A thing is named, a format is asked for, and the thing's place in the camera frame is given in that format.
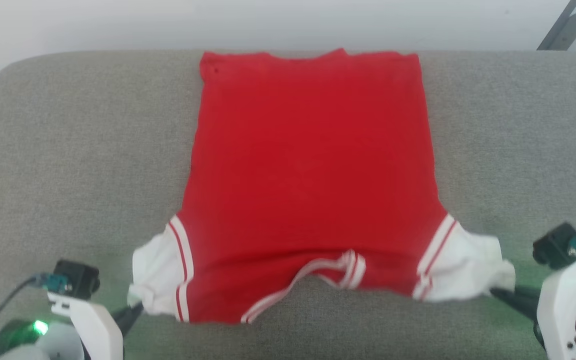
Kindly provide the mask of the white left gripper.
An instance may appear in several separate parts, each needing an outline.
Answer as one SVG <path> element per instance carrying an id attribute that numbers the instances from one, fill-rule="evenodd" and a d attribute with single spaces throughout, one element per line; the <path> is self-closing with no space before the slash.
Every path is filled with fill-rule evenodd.
<path id="1" fill-rule="evenodd" d="M 52 322 L 47 330 L 50 360 L 124 360 L 126 337 L 144 306 L 141 301 L 110 313 L 104 306 L 86 300 L 48 293 L 51 312 L 70 323 Z"/>

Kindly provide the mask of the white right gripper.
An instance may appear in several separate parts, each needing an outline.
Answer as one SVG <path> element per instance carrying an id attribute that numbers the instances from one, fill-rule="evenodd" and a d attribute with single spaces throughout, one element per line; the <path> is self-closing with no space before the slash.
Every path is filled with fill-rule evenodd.
<path id="1" fill-rule="evenodd" d="M 576 261 L 537 287 L 494 287 L 490 294 L 538 323 L 548 360 L 576 360 Z"/>

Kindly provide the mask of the red and white t-shirt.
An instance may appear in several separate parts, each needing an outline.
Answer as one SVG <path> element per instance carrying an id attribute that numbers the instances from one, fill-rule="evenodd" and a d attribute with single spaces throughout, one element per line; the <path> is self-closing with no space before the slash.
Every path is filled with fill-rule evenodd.
<path id="1" fill-rule="evenodd" d="M 315 276 L 422 302 L 514 291 L 498 238 L 442 205 L 417 54 L 205 52 L 182 205 L 132 256 L 127 301 L 251 324 Z"/>

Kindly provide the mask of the grey metal pole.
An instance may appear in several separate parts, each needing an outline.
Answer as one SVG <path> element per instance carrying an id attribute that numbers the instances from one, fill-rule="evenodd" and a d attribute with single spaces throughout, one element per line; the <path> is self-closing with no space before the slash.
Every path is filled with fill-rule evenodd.
<path id="1" fill-rule="evenodd" d="M 541 43 L 537 47 L 537 51 L 548 51 L 547 47 L 550 45 L 551 41 L 553 41 L 554 36 L 561 28 L 563 23 L 571 16 L 571 14 L 576 13 L 576 0 L 569 0 L 566 7 L 563 9 L 560 16 L 558 16 L 557 20 L 553 23 L 551 29 L 547 32 L 544 39 L 542 39 Z"/>

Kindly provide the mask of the grey pole bracket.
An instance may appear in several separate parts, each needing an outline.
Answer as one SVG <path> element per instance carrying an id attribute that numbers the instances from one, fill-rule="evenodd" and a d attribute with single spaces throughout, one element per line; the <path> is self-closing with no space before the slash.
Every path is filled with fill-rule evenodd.
<path id="1" fill-rule="evenodd" d="M 553 41 L 546 48 L 548 51 L 567 51 L 576 40 L 576 13 L 567 18 L 556 32 Z"/>

